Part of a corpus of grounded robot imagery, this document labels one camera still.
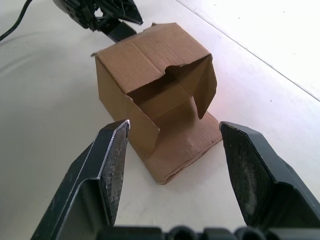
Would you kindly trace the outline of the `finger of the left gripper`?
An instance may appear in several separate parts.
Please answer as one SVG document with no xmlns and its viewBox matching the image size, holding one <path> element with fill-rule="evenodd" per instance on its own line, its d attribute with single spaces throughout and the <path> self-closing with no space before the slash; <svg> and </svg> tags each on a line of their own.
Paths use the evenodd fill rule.
<svg viewBox="0 0 320 240">
<path fill-rule="evenodd" d="M 133 0 L 100 0 L 99 8 L 112 18 L 143 24 L 143 18 Z"/>
<path fill-rule="evenodd" d="M 97 30 L 104 33 L 115 43 L 137 34 L 137 32 L 125 22 L 108 16 L 97 18 Z"/>
</svg>

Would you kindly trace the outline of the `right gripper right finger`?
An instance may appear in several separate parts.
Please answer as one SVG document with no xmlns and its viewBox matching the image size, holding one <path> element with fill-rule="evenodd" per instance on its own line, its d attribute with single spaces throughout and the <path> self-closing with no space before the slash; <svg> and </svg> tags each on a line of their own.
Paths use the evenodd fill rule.
<svg viewBox="0 0 320 240">
<path fill-rule="evenodd" d="M 320 203 L 296 171 L 262 133 L 247 126 L 219 124 L 233 192 L 247 226 L 319 230 Z"/>
</svg>

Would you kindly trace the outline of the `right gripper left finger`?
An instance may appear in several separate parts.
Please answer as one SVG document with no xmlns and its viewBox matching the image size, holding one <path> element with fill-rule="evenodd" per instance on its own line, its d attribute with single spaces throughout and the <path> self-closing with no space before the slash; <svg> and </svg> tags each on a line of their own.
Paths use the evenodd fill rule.
<svg viewBox="0 0 320 240">
<path fill-rule="evenodd" d="M 70 165 L 33 240 L 96 240 L 115 224 L 124 180 L 129 120 L 103 127 Z"/>
</svg>

